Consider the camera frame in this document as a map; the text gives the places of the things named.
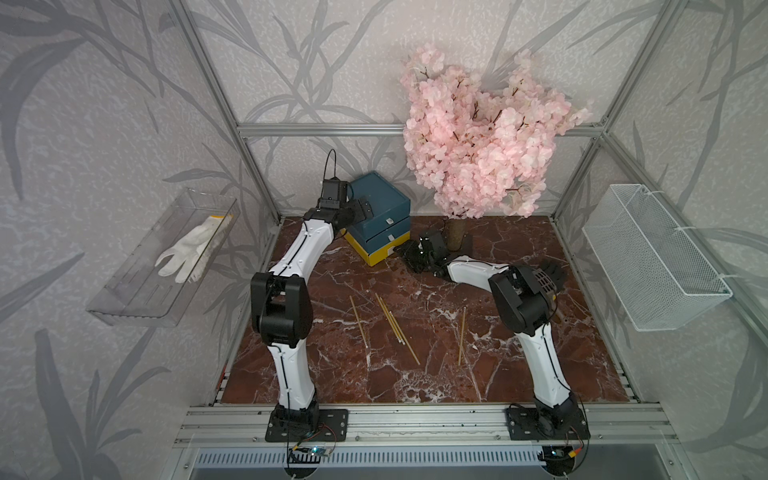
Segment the yellow bottom drawer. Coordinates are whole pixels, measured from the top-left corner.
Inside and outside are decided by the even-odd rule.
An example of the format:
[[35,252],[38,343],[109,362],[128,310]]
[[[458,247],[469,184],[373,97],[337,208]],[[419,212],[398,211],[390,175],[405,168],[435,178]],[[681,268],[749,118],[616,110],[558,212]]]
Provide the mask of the yellow bottom drawer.
[[396,247],[404,244],[410,237],[409,231],[398,237],[382,233],[372,239],[368,246],[365,246],[358,242],[351,232],[344,235],[347,242],[368,266],[374,266],[388,258]]

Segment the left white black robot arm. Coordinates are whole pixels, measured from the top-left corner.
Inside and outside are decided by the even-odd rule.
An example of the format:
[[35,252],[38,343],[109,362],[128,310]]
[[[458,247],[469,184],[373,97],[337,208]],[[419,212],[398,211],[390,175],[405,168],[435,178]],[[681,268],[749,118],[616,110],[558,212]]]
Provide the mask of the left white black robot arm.
[[306,339],[314,314],[308,280],[320,256],[344,229],[372,217],[365,200],[348,196],[347,181],[322,182],[317,205],[302,217],[302,227],[286,254],[269,271],[251,279],[253,329],[273,357],[279,383],[274,413],[285,428],[318,428],[319,406],[310,377]]

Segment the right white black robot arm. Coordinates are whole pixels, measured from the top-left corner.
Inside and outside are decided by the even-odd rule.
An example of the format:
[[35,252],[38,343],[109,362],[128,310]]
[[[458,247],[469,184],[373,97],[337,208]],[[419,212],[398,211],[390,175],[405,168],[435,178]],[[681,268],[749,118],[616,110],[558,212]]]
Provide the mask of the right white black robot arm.
[[491,263],[448,250],[437,230],[407,240],[394,251],[414,273],[430,272],[492,294],[501,322],[519,340],[534,386],[537,429],[547,438],[566,433],[579,405],[562,372],[551,321],[567,273],[556,262],[538,266]]

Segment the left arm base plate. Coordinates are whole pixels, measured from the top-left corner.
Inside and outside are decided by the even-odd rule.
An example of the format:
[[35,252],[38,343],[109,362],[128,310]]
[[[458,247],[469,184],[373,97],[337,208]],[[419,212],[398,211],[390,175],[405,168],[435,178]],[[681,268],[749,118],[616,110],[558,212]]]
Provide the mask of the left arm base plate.
[[269,443],[310,440],[343,442],[347,437],[349,414],[348,409],[289,410],[277,405],[270,414],[265,441]]

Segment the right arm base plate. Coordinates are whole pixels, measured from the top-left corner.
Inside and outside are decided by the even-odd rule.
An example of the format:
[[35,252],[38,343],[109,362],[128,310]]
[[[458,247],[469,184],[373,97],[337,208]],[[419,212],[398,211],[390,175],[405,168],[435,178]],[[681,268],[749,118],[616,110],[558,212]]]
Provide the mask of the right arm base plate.
[[504,410],[504,415],[511,440],[586,442],[591,439],[584,412],[573,402],[556,408],[514,404]]

